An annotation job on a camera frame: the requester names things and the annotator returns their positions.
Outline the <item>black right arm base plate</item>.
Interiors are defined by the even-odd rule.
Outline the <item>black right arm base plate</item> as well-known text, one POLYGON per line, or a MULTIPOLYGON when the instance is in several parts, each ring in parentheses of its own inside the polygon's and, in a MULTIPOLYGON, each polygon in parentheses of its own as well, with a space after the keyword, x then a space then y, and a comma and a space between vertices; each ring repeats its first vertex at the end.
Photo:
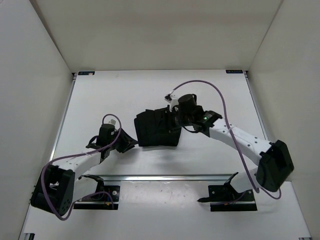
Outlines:
POLYGON ((208 196, 201 197, 198 203, 209 203, 211 212, 255 212, 258 210, 255 196, 251 189, 237 192, 231 187, 234 173, 223 185, 209 185, 208 196))

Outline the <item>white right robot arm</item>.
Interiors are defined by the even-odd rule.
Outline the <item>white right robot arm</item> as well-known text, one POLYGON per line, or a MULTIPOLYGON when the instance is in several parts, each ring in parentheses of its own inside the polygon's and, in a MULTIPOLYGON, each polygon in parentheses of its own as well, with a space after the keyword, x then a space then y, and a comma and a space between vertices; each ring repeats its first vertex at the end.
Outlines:
POLYGON ((270 142, 253 136, 230 124, 220 114, 196 106, 193 111, 181 111, 178 106, 164 109, 170 126, 193 127, 193 133, 220 141, 237 150, 241 161, 250 159, 255 168, 236 172, 224 183, 224 195, 236 200, 243 192, 254 189, 270 193, 279 192, 282 184, 294 170, 288 146, 281 140, 270 142))

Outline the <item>black pleated skirt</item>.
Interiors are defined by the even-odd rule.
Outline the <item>black pleated skirt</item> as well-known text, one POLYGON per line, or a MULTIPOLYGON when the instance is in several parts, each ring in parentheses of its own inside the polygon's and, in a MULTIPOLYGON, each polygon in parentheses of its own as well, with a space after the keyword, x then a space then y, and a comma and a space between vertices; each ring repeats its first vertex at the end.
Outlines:
POLYGON ((176 147, 180 133, 167 134, 164 132, 164 108, 147 109, 136 115, 134 119, 135 132, 140 147, 176 147))

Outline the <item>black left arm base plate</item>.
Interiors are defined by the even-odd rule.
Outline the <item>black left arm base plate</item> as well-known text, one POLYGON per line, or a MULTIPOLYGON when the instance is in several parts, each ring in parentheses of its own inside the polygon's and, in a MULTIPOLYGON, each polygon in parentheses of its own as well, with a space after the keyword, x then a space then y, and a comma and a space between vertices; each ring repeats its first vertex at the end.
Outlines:
POLYGON ((97 175, 82 175, 74 187, 73 208, 76 210, 110 210, 119 208, 121 186, 97 175))

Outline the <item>blue label sticker right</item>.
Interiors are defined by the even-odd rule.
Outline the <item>blue label sticker right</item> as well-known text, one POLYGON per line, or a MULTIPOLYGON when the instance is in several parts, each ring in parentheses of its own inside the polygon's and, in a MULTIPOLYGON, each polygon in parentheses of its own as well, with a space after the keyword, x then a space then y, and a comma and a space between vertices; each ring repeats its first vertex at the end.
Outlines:
POLYGON ((227 74, 243 74, 243 71, 239 69, 226 69, 225 72, 227 74))

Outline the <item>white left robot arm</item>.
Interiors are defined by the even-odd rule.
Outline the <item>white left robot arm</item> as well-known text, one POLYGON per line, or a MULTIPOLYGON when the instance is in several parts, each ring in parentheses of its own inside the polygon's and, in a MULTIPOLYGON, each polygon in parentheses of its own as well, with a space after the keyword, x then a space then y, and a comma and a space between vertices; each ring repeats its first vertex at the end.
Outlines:
POLYGON ((88 171, 101 164, 111 151, 123 154, 137 144, 138 141, 122 129, 111 125, 101 128, 86 146, 90 152, 59 157, 55 164, 47 164, 42 169, 31 195, 31 206, 65 221, 78 201, 102 200, 113 204, 114 199, 111 191, 105 190, 104 180, 88 171))

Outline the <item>blue label sticker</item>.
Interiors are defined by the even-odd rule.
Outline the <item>blue label sticker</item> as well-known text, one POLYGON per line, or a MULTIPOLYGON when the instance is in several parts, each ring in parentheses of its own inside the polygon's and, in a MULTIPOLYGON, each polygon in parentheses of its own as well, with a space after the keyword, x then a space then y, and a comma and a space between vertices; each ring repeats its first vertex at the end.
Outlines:
POLYGON ((93 76, 95 71, 79 71, 77 73, 78 76, 93 76))
POLYGON ((226 69, 225 72, 227 74, 243 74, 243 71, 239 69, 226 69))

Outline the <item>blue label sticker left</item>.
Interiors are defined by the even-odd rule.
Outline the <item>blue label sticker left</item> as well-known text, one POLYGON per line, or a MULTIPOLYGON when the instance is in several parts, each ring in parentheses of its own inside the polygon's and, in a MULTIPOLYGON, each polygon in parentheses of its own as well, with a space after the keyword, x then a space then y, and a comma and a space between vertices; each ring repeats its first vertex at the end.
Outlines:
POLYGON ((95 71, 79 71, 77 73, 78 76, 93 76, 95 71))

